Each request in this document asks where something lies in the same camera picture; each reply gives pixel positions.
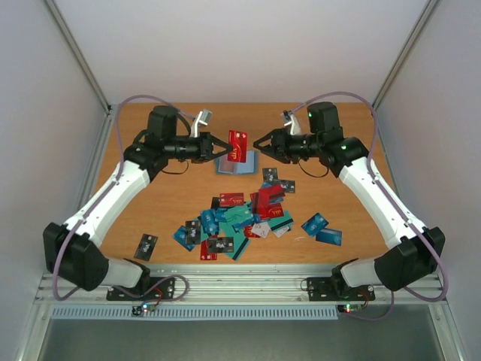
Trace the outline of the teal leather card holder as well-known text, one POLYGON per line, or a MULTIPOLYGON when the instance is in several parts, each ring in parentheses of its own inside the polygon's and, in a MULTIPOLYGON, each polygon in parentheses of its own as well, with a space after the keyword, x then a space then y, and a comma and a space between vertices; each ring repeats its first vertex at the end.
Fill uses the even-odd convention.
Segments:
POLYGON ((247 151, 246 162, 228 161, 224 155, 214 161, 217 174, 223 175, 250 175, 259 171, 259 153, 254 150, 247 151))

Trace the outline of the lone black VIP card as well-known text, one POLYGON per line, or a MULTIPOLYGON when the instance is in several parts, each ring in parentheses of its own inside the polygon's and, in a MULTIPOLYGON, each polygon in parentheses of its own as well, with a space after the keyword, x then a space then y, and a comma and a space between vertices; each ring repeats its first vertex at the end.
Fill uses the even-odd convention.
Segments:
POLYGON ((142 261, 150 261, 158 237, 155 235, 143 234, 135 251, 134 258, 142 261))

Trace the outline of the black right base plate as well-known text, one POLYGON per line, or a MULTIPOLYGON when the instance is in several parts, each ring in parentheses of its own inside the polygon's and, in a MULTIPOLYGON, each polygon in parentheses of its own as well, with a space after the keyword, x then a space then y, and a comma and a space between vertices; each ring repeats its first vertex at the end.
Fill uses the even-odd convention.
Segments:
POLYGON ((331 283, 330 278, 310 277, 305 279, 302 289, 307 292, 311 302, 361 302, 376 299, 371 286, 360 286, 338 293, 331 283))

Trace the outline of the red gold VIP card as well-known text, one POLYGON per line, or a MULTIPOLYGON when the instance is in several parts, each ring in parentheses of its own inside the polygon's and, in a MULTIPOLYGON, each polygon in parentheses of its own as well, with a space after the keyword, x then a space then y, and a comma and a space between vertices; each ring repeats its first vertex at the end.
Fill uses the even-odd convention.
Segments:
POLYGON ((245 163, 247 160, 247 133, 230 130, 228 143, 232 146, 232 150, 227 157, 228 161, 245 163))

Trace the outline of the left small circuit board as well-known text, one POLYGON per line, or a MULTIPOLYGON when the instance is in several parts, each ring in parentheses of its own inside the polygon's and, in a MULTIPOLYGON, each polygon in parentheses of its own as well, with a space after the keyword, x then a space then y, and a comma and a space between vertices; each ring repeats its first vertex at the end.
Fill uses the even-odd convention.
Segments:
POLYGON ((154 312, 155 309, 156 309, 156 306, 151 304, 142 304, 139 306, 132 306, 131 315, 133 317, 143 317, 151 312, 154 312))

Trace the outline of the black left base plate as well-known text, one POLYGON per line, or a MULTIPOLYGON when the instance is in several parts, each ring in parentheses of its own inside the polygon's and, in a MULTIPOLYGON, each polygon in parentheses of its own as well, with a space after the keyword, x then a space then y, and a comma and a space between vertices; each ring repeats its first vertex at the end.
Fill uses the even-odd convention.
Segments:
POLYGON ((176 281, 172 277, 152 277, 145 291, 137 288, 112 287, 107 291, 106 300, 114 302, 127 301, 152 301, 161 298, 164 301, 170 301, 174 298, 176 290, 176 281))

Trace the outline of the black card near right arm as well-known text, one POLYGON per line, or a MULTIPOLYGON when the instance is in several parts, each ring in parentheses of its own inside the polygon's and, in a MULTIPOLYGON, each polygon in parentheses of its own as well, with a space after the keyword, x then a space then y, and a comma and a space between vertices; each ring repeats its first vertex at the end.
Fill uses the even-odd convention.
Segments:
POLYGON ((285 193, 295 193, 296 185, 294 180, 276 180, 285 193))

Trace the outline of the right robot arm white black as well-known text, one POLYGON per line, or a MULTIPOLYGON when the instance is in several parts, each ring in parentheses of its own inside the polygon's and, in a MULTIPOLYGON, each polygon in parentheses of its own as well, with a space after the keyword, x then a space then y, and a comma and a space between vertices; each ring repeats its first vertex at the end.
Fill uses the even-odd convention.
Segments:
POLYGON ((395 292, 438 270, 445 235, 408 211, 360 139, 344 136, 336 105, 308 105, 307 116, 310 131, 303 134, 294 113, 284 111, 284 126, 254 141, 254 148, 284 164, 317 158, 361 202, 388 248, 382 256, 333 268, 334 294, 345 299, 369 284, 382 284, 395 292))

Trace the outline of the teal card with black stripe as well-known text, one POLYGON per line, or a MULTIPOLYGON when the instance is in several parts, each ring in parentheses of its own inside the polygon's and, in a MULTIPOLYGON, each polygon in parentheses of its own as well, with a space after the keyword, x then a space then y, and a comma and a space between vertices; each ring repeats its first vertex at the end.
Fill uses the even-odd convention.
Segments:
POLYGON ((235 249, 233 255, 231 256, 231 259, 234 261, 238 261, 238 259, 242 256, 243 252, 245 251, 245 248, 249 245, 250 240, 248 238, 245 238, 235 249))

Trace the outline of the black card left pile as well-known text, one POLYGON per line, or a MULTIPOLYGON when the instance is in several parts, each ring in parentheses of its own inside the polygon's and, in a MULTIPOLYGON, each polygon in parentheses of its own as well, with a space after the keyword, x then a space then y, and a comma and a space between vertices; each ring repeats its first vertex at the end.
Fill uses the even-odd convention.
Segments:
POLYGON ((199 220, 186 221, 186 243, 197 245, 201 243, 201 222, 199 220))

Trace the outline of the blue card far right lower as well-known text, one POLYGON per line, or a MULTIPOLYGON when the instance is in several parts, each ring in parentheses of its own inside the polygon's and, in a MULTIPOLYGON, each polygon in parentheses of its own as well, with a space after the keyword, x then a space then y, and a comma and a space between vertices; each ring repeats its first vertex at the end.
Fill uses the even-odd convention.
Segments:
POLYGON ((336 246, 342 245, 342 232, 337 229, 324 228, 316 234, 316 241, 336 246))

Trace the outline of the teal VIP card centre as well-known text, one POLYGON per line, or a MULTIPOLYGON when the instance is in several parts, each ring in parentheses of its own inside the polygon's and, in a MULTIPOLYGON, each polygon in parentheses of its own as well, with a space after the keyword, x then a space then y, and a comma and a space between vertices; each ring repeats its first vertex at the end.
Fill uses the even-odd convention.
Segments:
POLYGON ((241 205, 229 208, 224 213, 225 221, 235 230, 243 229, 251 226, 255 222, 255 218, 247 205, 241 205))

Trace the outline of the black card on red card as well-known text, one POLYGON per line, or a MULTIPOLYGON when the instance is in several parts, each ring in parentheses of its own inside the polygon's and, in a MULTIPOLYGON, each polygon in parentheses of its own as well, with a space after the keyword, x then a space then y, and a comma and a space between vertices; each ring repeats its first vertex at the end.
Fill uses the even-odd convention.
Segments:
POLYGON ((232 237, 209 237, 207 239, 208 253, 231 253, 234 251, 232 237))

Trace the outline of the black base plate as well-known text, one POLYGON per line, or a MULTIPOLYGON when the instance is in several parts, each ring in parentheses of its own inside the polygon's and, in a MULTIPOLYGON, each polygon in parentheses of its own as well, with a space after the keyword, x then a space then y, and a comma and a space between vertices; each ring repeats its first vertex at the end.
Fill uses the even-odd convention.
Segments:
POLYGON ((164 301, 170 301, 174 298, 176 290, 176 281, 172 277, 152 277, 145 291, 137 288, 112 287, 107 291, 106 300, 114 302, 127 301, 152 301, 161 298, 164 301))
POLYGON ((361 302, 376 299, 371 286, 360 286, 338 293, 331 283, 330 278, 310 277, 305 279, 302 289, 307 292, 311 302, 361 302))

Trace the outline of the red VIP card in pile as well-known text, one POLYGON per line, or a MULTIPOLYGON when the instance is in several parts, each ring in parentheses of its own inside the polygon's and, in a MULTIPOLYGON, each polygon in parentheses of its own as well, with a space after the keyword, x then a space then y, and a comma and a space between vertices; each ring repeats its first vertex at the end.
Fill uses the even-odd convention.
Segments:
POLYGON ((244 204, 243 193, 220 193, 219 206, 221 208, 233 208, 244 204))

